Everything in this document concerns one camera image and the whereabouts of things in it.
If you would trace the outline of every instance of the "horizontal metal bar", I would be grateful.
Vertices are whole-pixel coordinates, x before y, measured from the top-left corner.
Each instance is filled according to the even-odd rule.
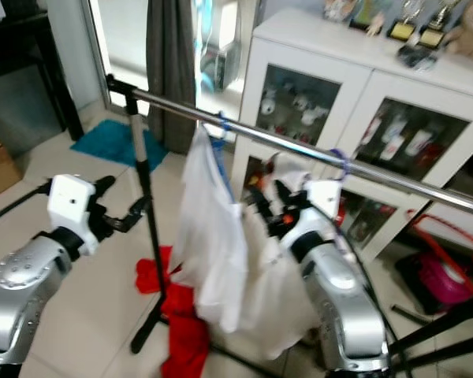
[[[220,124],[222,121],[216,114],[208,113],[192,106],[182,105],[167,98],[150,94],[139,88],[133,89],[132,94],[137,100],[144,100],[151,103],[153,106],[183,117],[192,118],[193,120],[203,120],[211,124]],[[329,151],[320,150],[306,143],[276,135],[260,128],[254,128],[235,120],[226,120],[225,125],[229,126],[231,131],[247,136],[263,144],[291,151],[295,154],[312,158],[338,168],[342,168],[344,165],[344,161],[337,155]],[[381,183],[399,191],[428,198],[435,202],[444,203],[448,206],[473,214],[473,198],[466,195],[447,191],[428,183],[420,183],[405,176],[360,161],[350,160],[346,166],[351,175],[362,177],[375,183]]]

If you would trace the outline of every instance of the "white cloth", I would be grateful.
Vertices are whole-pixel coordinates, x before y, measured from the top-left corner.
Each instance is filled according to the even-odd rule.
[[[247,279],[247,244],[241,206],[231,200],[203,127],[196,129],[183,181],[181,224],[168,270],[179,264],[182,269],[171,279],[195,288],[200,318],[234,332]]]
[[[245,210],[249,277],[240,327],[260,346],[263,355],[277,358],[310,328],[320,325],[300,274],[300,268],[277,238],[267,235],[255,206]]]

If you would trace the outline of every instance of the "black cable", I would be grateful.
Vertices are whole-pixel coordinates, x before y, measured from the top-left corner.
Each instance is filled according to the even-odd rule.
[[[340,227],[338,227],[338,225],[333,221],[333,219],[331,219],[331,217],[329,215],[327,215],[322,209],[318,208],[314,204],[312,204],[312,207],[314,209],[316,209],[317,212],[320,213],[334,227],[334,229],[337,231],[337,234],[344,238],[344,241],[348,244],[348,247],[354,253],[354,256],[356,257],[357,264],[359,265],[359,267],[361,268],[361,271],[363,272],[364,279],[368,282],[368,286],[365,287],[365,290],[368,293],[368,295],[370,296],[373,303],[375,304],[375,307],[377,308],[378,312],[382,316],[382,319],[384,320],[385,327],[387,328],[387,330],[389,331],[389,333],[393,337],[394,341],[397,341],[398,340],[397,334],[394,331],[393,326],[390,324],[389,319],[387,318],[384,311],[382,310],[382,307],[381,307],[380,302],[377,298],[377,295],[375,294],[375,290],[374,290],[373,284],[371,282],[370,275],[368,274],[368,271],[366,270],[366,267],[364,266],[364,263],[361,260],[361,257],[357,253],[356,248],[354,248],[354,245],[352,244],[352,242],[348,238],[345,237],[343,231],[340,229]],[[410,366],[408,365],[408,359],[407,359],[403,349],[400,348],[397,352],[398,352],[398,355],[400,356],[401,363],[404,366],[404,372],[405,372],[407,378],[413,378],[412,371],[410,370]],[[391,358],[391,356],[390,356],[390,354],[388,354],[389,368],[391,369],[392,367],[391,367],[390,358]]]
[[[13,203],[9,204],[8,206],[4,207],[0,210],[0,218],[6,215],[10,210],[18,207],[21,203],[26,202],[34,195],[44,194],[48,195],[50,191],[51,180],[47,181],[46,183],[40,185],[39,187],[35,188],[34,190],[28,192],[26,195],[23,195]]]

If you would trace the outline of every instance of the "trophy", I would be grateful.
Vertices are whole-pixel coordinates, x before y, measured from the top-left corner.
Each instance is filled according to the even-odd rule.
[[[424,0],[405,0],[401,9],[401,18],[387,32],[387,36],[400,41],[408,41],[415,31],[414,19],[423,10]]]
[[[449,22],[450,12],[459,4],[460,0],[438,0],[441,8],[433,16],[428,25],[420,31],[419,45],[437,49],[445,36],[443,28]]]
[[[392,3],[392,0],[359,0],[359,8],[348,26],[364,30],[369,35],[377,35],[382,30],[385,13]]]

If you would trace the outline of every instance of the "white cabinet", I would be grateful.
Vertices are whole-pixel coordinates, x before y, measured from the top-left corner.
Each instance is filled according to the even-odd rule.
[[[240,121],[442,187],[473,154],[473,62],[445,55],[430,72],[416,72],[396,60],[401,46],[283,11],[255,30]],[[303,106],[324,114],[305,120]],[[238,137],[232,176],[238,198],[246,180],[259,179],[259,160],[275,152]],[[316,176],[338,174],[307,164]],[[409,209],[427,204],[352,176],[342,194],[342,229],[366,260],[408,223]]]

